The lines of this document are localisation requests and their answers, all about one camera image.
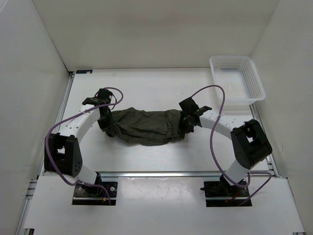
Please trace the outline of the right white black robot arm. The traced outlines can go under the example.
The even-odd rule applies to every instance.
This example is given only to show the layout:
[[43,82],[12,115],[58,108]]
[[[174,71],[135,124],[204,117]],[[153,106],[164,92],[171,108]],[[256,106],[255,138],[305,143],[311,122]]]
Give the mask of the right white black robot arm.
[[213,134],[217,132],[232,141],[234,162],[226,171],[218,167],[222,173],[220,180],[202,190],[215,197],[230,196],[240,188],[247,188],[249,182],[243,184],[245,176],[272,153],[272,147],[260,123],[255,119],[237,121],[222,116],[208,106],[200,108],[191,97],[181,101],[179,106],[181,107],[179,130],[182,133],[193,132],[195,126],[211,130],[209,145],[215,162],[217,158],[213,150]]

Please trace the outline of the olive green shorts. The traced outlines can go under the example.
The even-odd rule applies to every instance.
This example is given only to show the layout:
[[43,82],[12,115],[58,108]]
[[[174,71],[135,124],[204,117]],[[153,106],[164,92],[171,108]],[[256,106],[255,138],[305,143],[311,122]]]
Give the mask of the olive green shorts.
[[160,146],[184,139],[179,131],[180,111],[144,111],[133,107],[112,113],[113,123],[104,132],[127,144]]

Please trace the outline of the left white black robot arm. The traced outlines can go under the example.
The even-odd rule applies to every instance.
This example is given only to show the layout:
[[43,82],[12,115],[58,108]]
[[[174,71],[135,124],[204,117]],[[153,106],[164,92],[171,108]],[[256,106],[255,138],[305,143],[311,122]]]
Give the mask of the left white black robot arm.
[[80,142],[87,131],[98,123],[107,132],[114,124],[110,105],[114,94],[111,88],[101,88],[93,97],[87,97],[79,113],[65,121],[56,134],[45,138],[44,169],[59,174],[71,186],[80,186],[96,197],[105,191],[100,173],[83,165]]

